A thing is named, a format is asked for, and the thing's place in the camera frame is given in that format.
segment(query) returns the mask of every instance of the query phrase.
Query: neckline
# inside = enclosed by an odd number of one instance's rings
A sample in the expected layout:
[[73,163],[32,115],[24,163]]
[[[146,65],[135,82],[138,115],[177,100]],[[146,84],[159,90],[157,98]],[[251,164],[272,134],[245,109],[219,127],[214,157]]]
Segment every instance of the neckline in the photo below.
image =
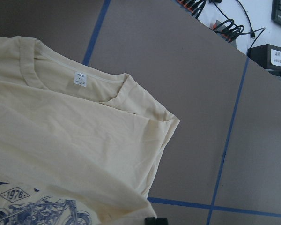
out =
[[34,54],[35,51],[46,57],[47,59],[60,64],[62,67],[67,67],[74,71],[79,71],[92,78],[99,79],[108,83],[123,83],[118,94],[107,102],[94,102],[101,103],[109,106],[120,105],[129,95],[129,92],[137,84],[129,74],[117,74],[111,75],[97,69],[85,66],[81,63],[68,59],[65,56],[60,55],[51,48],[47,47],[40,40],[31,37],[19,37],[20,38],[20,71],[28,86],[50,90],[39,79],[37,73],[34,70]]

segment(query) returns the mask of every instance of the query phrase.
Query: printed graphic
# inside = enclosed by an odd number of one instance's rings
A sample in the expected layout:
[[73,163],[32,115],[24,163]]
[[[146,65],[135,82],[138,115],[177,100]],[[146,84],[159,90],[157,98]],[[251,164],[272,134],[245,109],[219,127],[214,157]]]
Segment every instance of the printed graphic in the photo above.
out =
[[77,211],[75,200],[50,198],[9,205],[10,210],[0,208],[0,225],[92,225],[90,214]]
[[23,198],[27,198],[30,195],[27,194],[25,191],[20,189],[19,187],[15,187],[13,189],[10,189],[6,192],[3,192],[0,194],[2,198],[5,198],[6,200],[9,200],[11,203],[14,203],[18,200],[21,200]]

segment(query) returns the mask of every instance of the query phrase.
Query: shirt label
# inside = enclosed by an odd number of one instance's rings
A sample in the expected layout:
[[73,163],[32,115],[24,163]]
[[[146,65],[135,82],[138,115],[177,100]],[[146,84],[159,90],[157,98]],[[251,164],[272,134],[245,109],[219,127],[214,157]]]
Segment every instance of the shirt label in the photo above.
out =
[[75,72],[74,83],[86,87],[87,76],[82,73]]
[[271,49],[271,64],[281,67],[281,52]]

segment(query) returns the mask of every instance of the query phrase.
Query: diamond-shaped logo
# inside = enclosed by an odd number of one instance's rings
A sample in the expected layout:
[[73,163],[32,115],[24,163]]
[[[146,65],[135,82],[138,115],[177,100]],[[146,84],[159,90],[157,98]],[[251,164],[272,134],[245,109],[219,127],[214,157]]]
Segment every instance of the diamond-shaped logo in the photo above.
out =
[[6,192],[3,192],[0,194],[2,198],[5,198],[6,200],[9,200],[11,203],[14,203],[18,200],[21,200],[23,198],[27,198],[30,195],[27,194],[25,191],[20,189],[19,187],[15,187],[13,189],[10,189]]

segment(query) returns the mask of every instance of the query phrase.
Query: black box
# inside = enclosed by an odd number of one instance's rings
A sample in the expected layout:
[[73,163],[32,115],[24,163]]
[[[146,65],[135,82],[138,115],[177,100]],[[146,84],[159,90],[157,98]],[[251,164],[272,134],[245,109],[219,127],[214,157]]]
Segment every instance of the black box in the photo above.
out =
[[281,72],[281,67],[271,63],[271,49],[281,52],[281,48],[274,45],[261,45],[251,49],[250,58],[268,71]]

